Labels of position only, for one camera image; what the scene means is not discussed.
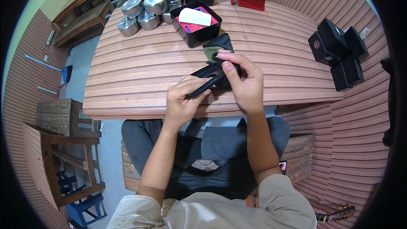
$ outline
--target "power strip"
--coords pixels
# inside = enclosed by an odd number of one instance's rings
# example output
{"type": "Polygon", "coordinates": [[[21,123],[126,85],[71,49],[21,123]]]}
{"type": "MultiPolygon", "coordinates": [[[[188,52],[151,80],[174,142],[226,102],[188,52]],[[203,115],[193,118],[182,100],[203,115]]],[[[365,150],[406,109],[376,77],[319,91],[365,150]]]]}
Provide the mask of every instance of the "power strip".
{"type": "Polygon", "coordinates": [[[52,40],[52,38],[53,38],[53,36],[54,36],[54,33],[55,33],[55,31],[52,30],[51,33],[50,33],[50,36],[48,37],[47,45],[50,45],[51,40],[52,40]]]}

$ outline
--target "finger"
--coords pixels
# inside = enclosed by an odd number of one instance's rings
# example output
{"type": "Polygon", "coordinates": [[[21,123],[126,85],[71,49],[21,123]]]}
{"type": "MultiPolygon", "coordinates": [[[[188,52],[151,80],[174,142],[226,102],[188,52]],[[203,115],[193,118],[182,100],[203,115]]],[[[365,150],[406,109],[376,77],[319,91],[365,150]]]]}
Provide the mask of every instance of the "finger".
{"type": "Polygon", "coordinates": [[[175,87],[176,88],[175,93],[177,94],[177,97],[179,99],[184,99],[187,94],[192,93],[193,91],[195,91],[197,88],[199,88],[204,83],[205,83],[205,81],[196,82],[194,80],[189,80],[184,85],[175,87]]]}
{"type": "Polygon", "coordinates": [[[180,88],[182,86],[185,86],[188,83],[201,83],[204,84],[206,83],[208,80],[210,80],[211,78],[196,78],[196,79],[189,79],[189,80],[184,80],[182,82],[179,82],[178,84],[176,84],[174,87],[175,88],[180,88]]]}
{"type": "Polygon", "coordinates": [[[230,50],[227,49],[218,49],[218,53],[225,53],[225,52],[231,52],[230,50]]]}
{"type": "Polygon", "coordinates": [[[205,90],[205,92],[203,92],[203,93],[197,95],[197,96],[194,97],[194,98],[191,98],[191,99],[189,100],[189,102],[190,102],[191,104],[194,104],[195,106],[198,106],[198,105],[200,105],[200,104],[202,103],[202,101],[203,101],[209,94],[211,94],[211,92],[212,92],[212,90],[207,89],[207,90],[205,90]]]}
{"type": "Polygon", "coordinates": [[[242,83],[242,80],[240,79],[236,68],[231,62],[225,61],[222,63],[222,69],[225,72],[226,78],[229,81],[231,88],[236,90],[242,83]]]}
{"type": "Polygon", "coordinates": [[[221,60],[227,60],[232,63],[240,65],[240,67],[247,72],[247,75],[249,77],[254,76],[257,72],[258,66],[241,54],[229,52],[229,53],[218,53],[217,56],[221,60]]]}
{"type": "Polygon", "coordinates": [[[191,79],[197,79],[197,78],[199,78],[199,77],[196,77],[196,76],[193,76],[193,75],[184,75],[184,76],[181,77],[181,79],[180,79],[180,81],[178,83],[180,83],[182,81],[185,81],[185,80],[191,80],[191,79]]]}

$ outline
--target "sleeve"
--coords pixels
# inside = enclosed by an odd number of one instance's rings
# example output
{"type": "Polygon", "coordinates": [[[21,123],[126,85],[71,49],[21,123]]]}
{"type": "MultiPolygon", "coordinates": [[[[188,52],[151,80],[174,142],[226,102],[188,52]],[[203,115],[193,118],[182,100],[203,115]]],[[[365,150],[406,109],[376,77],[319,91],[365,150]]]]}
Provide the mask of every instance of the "sleeve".
{"type": "Polygon", "coordinates": [[[314,229],[315,212],[307,199],[296,191],[289,177],[270,175],[259,185],[260,208],[271,214],[280,228],[314,229]]]}
{"type": "Polygon", "coordinates": [[[130,195],[121,199],[107,229],[162,226],[161,207],[150,196],[130,195]]]}

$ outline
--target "beige shirt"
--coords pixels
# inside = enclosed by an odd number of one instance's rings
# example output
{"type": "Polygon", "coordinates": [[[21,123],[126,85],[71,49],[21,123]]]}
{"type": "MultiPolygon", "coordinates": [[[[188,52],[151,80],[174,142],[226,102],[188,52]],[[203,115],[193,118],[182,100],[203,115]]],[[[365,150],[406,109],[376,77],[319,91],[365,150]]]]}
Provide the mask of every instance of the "beige shirt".
{"type": "Polygon", "coordinates": [[[258,189],[260,208],[246,206],[243,200],[230,200],[210,192],[194,193],[161,214],[158,202],[141,195],[125,196],[107,228],[160,229],[315,229],[317,220],[307,199],[285,175],[271,175],[258,189]]]}

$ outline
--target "forearm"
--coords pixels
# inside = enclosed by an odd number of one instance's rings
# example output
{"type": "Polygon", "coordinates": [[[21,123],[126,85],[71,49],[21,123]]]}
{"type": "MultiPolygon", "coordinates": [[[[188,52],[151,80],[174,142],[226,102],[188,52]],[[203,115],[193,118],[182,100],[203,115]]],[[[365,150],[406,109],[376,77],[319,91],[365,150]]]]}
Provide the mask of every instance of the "forearm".
{"type": "Polygon", "coordinates": [[[164,123],[144,166],[137,194],[153,197],[161,205],[170,180],[179,129],[164,123]]]}
{"type": "Polygon", "coordinates": [[[258,184],[271,174],[281,173],[263,110],[247,114],[247,155],[258,184]]]}

